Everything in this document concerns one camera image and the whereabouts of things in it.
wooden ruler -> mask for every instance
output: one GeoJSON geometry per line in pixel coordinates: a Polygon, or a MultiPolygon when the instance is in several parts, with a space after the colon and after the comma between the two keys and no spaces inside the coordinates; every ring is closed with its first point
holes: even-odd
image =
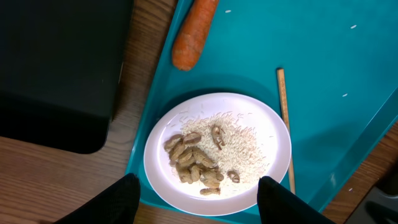
{"type": "MultiPolygon", "coordinates": [[[[283,68],[277,69],[277,76],[278,76],[278,85],[279,85],[280,108],[282,110],[282,119],[284,120],[286,127],[290,132],[289,112],[287,109],[287,97],[286,97],[285,71],[283,68]]],[[[290,191],[293,194],[296,194],[296,188],[294,182],[294,170],[293,170],[293,154],[289,164],[289,183],[290,183],[290,191]]]]}

orange carrot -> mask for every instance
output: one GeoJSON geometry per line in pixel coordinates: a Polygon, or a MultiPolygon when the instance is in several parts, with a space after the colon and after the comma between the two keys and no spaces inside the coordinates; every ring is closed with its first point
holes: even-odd
{"type": "Polygon", "coordinates": [[[195,0],[193,3],[173,46],[172,60],[179,70],[189,71],[198,62],[218,1],[195,0]]]}

white plate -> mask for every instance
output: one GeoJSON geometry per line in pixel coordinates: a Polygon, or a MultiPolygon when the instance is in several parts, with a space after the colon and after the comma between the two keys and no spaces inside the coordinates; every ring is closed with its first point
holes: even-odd
{"type": "Polygon", "coordinates": [[[182,184],[173,175],[164,142],[181,133],[181,120],[209,118],[232,111],[244,114],[238,124],[255,128],[257,145],[265,150],[268,168],[264,175],[281,182],[289,167],[292,153],[289,132],[279,115],[264,103],[235,93],[213,93],[187,100],[170,110],[150,133],[144,152],[145,173],[155,192],[171,206],[194,215],[218,216],[240,212],[257,204],[257,184],[230,198],[198,196],[198,189],[182,184]]]}

uncooked rice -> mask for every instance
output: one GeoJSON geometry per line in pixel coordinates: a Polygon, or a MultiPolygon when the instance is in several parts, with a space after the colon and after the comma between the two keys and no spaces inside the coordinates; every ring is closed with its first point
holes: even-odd
{"type": "MultiPolygon", "coordinates": [[[[257,185],[268,165],[264,151],[257,146],[254,129],[238,126],[235,117],[232,113],[218,113],[210,118],[189,120],[181,128],[183,135],[192,132],[202,135],[202,140],[197,146],[218,163],[221,173],[225,176],[220,183],[220,196],[210,195],[214,198],[232,197],[257,185]],[[222,146],[222,151],[217,148],[211,137],[211,127],[215,124],[224,131],[225,146],[222,146]],[[239,172],[240,183],[233,183],[228,178],[226,173],[229,170],[239,172]]],[[[200,181],[193,184],[206,188],[200,181]]]]}

teal tray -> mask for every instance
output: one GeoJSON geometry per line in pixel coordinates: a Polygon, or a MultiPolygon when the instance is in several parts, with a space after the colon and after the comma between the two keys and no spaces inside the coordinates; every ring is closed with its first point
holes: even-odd
{"type": "MultiPolygon", "coordinates": [[[[297,195],[322,211],[398,118],[398,1],[221,0],[198,64],[181,72],[171,50],[191,4],[177,4],[127,166],[141,180],[141,202],[175,210],[143,165],[146,139],[168,110],[234,92],[280,114],[275,70],[284,67],[297,195]]],[[[257,206],[211,218],[260,220],[257,206]]]]}

